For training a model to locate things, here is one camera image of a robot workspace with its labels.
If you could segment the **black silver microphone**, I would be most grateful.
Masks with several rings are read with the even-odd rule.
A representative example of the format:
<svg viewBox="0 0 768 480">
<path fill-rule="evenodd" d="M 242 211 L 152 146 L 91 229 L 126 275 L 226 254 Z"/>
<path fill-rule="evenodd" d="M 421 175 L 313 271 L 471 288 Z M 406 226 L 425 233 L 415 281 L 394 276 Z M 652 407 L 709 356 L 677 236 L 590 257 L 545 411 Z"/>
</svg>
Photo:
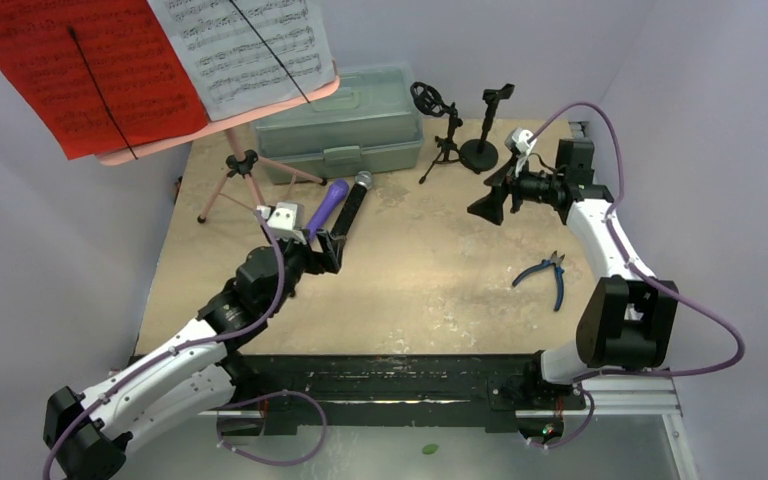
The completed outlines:
<svg viewBox="0 0 768 480">
<path fill-rule="evenodd" d="M 373 186 L 373 174 L 360 171 L 354 179 L 354 184 L 343 203 L 343 206 L 330 231 L 332 238 L 344 238 L 354 222 L 366 194 Z"/>
</svg>

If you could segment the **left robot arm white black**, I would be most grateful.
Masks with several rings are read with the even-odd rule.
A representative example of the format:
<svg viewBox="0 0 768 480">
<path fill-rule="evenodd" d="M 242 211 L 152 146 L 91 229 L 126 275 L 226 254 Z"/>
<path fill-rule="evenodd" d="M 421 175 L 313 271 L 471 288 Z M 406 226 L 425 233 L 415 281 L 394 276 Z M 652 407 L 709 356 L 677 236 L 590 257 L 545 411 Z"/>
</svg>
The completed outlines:
<svg viewBox="0 0 768 480">
<path fill-rule="evenodd" d="M 240 347 L 262 333 L 306 274 L 336 274 L 344 233 L 318 230 L 314 250 L 305 230 L 266 226 L 267 245 L 252 250 L 221 290 L 170 340 L 81 392 L 64 386 L 46 405 L 42 476 L 58 466 L 68 479 L 110 479 L 159 434 L 209 410 L 264 409 L 291 390 L 258 393 Z"/>
</svg>

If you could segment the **black desktop mic stand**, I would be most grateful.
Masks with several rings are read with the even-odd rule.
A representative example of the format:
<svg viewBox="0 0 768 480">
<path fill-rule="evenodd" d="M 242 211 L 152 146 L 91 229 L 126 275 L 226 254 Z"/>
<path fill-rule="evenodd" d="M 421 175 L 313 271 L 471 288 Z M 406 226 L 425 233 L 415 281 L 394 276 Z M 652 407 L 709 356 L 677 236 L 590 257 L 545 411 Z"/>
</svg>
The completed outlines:
<svg viewBox="0 0 768 480">
<path fill-rule="evenodd" d="M 464 142 L 460 147 L 461 163 L 475 174 L 481 174 L 494 168 L 498 162 L 498 151 L 488 140 L 499 103 L 509 99 L 515 91 L 515 85 L 506 83 L 499 89 L 485 89 L 482 99 L 486 104 L 481 135 Z"/>
</svg>

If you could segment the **pink music stand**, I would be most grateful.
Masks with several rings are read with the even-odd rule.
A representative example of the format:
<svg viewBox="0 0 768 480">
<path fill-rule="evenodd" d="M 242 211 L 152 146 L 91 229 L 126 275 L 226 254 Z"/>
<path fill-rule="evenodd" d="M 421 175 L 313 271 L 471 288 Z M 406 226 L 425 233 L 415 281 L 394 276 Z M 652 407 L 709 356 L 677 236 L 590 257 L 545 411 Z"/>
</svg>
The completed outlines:
<svg viewBox="0 0 768 480">
<path fill-rule="evenodd" d="M 255 120 L 259 120 L 261 118 L 268 117 L 270 115 L 274 115 L 274 114 L 289 110 L 291 108 L 295 108 L 309 101 L 317 101 L 323 98 L 327 98 L 328 96 L 334 94 L 338 90 L 340 83 L 341 83 L 340 77 L 338 74 L 335 73 L 335 79 L 333 81 L 323 85 L 322 87 L 314 90 L 311 93 L 305 94 L 306 97 L 304 98 L 296 97 L 287 101 L 277 102 L 264 107 L 253 109 L 243 114 L 232 116 L 219 121 L 211 121 L 205 127 L 201 128 L 200 130 L 194 133 L 190 133 L 182 136 L 164 138 L 158 141 L 144 143 L 144 144 L 137 145 L 136 147 L 131 147 L 133 150 L 133 153 L 131 150 L 129 150 L 126 147 L 123 149 L 113 150 L 113 151 L 109 151 L 101 154 L 94 154 L 94 156 L 102 165 L 116 166 L 116 165 L 121 165 L 121 164 L 130 162 L 132 160 L 150 156 L 152 154 L 162 152 L 172 147 L 176 147 L 188 142 L 193 142 L 195 140 L 199 140 L 201 138 L 204 138 L 213 134 L 221 133 L 224 135 L 227 144 L 231 147 L 234 156 L 237 158 L 237 160 L 241 160 L 242 157 L 244 156 L 245 150 L 242 148 L 242 142 L 239 140 L 236 134 L 236 131 L 234 130 L 236 127 L 244 124 L 252 123 Z M 290 186 L 288 190 L 288 195 L 292 191 L 294 185 L 298 183 L 300 180 L 311 182 L 320 186 L 328 185 L 328 180 L 325 178 L 322 178 L 310 173 L 306 173 L 304 171 L 276 162 L 272 159 L 269 159 L 263 156 L 259 156 L 258 161 L 255 162 L 253 167 L 254 166 L 264 166 L 274 170 L 279 170 L 279 171 L 284 171 L 289 173 L 291 176 L 291 182 L 289 184 Z M 254 204 L 255 206 L 266 205 L 267 202 L 265 201 L 262 195 L 259 184 L 257 180 L 254 179 L 253 177 L 253 170 L 254 170 L 253 167 L 250 170 L 250 172 L 245 175 L 244 174 L 235 174 L 235 175 L 240 175 L 245 180 L 250 196 L 252 200 L 255 202 Z M 224 173 L 220 174 L 219 182 L 215 186 L 213 192 L 210 194 L 205 206 L 202 208 L 201 212 L 197 216 L 198 222 L 200 223 L 206 222 L 208 215 L 216 202 L 216 199 L 219 197 L 224 197 L 234 203 L 237 203 L 240 206 L 243 206 L 244 208 L 247 208 L 250 210 L 252 209 L 252 207 L 249 207 L 248 205 L 245 205 L 239 200 L 223 193 L 225 184 L 231 178 L 228 176 L 229 175 L 228 172 L 230 171 L 231 171 L 230 169 L 226 168 L 224 170 Z"/>
</svg>

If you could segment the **purple toy microphone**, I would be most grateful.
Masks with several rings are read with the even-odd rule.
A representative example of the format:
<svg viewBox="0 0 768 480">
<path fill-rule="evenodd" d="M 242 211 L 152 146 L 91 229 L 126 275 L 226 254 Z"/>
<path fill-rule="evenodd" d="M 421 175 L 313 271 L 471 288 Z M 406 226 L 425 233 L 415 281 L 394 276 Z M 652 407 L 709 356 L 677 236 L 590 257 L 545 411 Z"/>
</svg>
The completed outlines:
<svg viewBox="0 0 768 480">
<path fill-rule="evenodd" d="M 312 242 L 315 239 L 317 232 L 323 228 L 334 210 L 348 196 L 349 191 L 350 186 L 344 179 L 337 179 L 329 186 L 325 197 L 320 202 L 306 225 L 309 242 Z"/>
</svg>

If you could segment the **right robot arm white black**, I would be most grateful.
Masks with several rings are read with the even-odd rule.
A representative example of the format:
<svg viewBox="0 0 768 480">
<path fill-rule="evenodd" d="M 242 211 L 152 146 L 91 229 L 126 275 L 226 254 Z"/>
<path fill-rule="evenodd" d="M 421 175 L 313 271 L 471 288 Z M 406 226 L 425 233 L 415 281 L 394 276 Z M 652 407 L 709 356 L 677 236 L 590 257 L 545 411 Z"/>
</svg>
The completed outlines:
<svg viewBox="0 0 768 480">
<path fill-rule="evenodd" d="M 585 251 L 596 285 L 573 341 L 538 355 L 539 369 L 524 376 L 521 392 L 536 407 L 556 399 L 561 385 L 602 367 L 643 371 L 663 364 L 677 302 L 651 286 L 654 273 L 633 267 L 634 250 L 616 216 L 609 189 L 595 183 L 594 145 L 587 139 L 562 139 L 556 163 L 529 169 L 536 143 L 531 131 L 517 128 L 505 140 L 512 157 L 488 179 L 491 191 L 469 206 L 469 213 L 495 225 L 503 206 L 517 212 L 524 202 L 551 206 Z"/>
</svg>

